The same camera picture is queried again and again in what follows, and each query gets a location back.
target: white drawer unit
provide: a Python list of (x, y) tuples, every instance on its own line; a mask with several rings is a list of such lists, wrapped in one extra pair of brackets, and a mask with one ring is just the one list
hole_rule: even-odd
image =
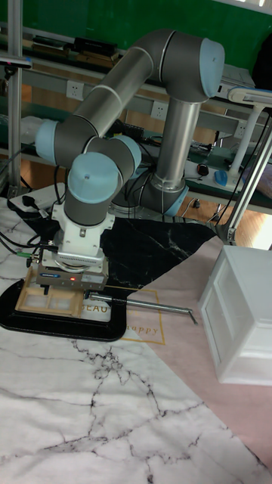
[(272, 252), (224, 246), (199, 308), (218, 380), (272, 385)]

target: pink mat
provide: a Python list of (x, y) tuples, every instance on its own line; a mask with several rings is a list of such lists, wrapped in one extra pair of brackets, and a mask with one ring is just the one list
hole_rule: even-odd
[(197, 302), (222, 248), (214, 237), (132, 299), (193, 309), (195, 326), (186, 315), (137, 310), (128, 325), (272, 469), (272, 387), (221, 384), (209, 351)]

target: green wall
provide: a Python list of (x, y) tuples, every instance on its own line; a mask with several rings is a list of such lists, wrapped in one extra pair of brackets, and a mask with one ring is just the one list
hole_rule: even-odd
[[(0, 20), (7, 20), (0, 0)], [(24, 0), (23, 25), (65, 36), (129, 45), (163, 27), (220, 42), (226, 63), (252, 69), (272, 16), (213, 0)]]

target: blue object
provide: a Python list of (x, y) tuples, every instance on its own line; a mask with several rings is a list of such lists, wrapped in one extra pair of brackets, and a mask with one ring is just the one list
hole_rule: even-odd
[(144, 172), (147, 171), (146, 166), (142, 166), (141, 168), (137, 168), (137, 170), (134, 171), (133, 175), (131, 175), (130, 180), (135, 180), (139, 176), (143, 175)]
[(164, 215), (167, 215), (169, 217), (175, 217), (177, 215), (177, 211), (180, 209), (188, 190), (189, 187), (186, 186), (185, 189), (178, 195), (177, 200), (173, 203), (173, 205), (170, 206), (170, 208), (167, 210), (167, 212), (164, 213)]
[(221, 81), (224, 69), (224, 47), (217, 42), (203, 39), (199, 53), (200, 79), (208, 98), (213, 98)]
[(36, 151), (41, 158), (50, 161), (52, 165), (56, 164), (54, 156), (54, 133), (58, 121), (48, 119), (39, 127), (36, 134)]
[(102, 153), (85, 153), (75, 158), (68, 177), (70, 193), (83, 203), (100, 203), (113, 196), (119, 170)]
[(43, 278), (60, 278), (59, 274), (46, 274), (45, 272), (41, 272), (40, 274)]
[(227, 184), (227, 172), (225, 172), (223, 169), (219, 169), (217, 172), (215, 172), (215, 181), (218, 185), (225, 187)]
[(131, 152), (131, 155), (133, 156), (134, 171), (136, 171), (141, 163), (141, 150), (138, 147), (136, 141), (124, 135), (114, 136), (114, 138), (112, 139), (119, 139), (122, 143), (124, 143), (128, 147), (128, 149)]

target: wall socket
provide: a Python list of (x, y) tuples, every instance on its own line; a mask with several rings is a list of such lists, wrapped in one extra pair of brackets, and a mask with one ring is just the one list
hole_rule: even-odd
[(241, 121), (240, 120), (238, 122), (236, 131), (235, 131), (235, 133), (233, 135), (235, 138), (242, 139), (242, 137), (244, 136), (245, 129), (246, 129), (246, 124), (247, 124), (246, 121)]
[(66, 96), (71, 99), (83, 101), (83, 82), (67, 81)]
[(160, 119), (161, 121), (165, 121), (167, 110), (168, 110), (168, 104), (167, 103), (154, 101), (150, 115), (154, 119)]

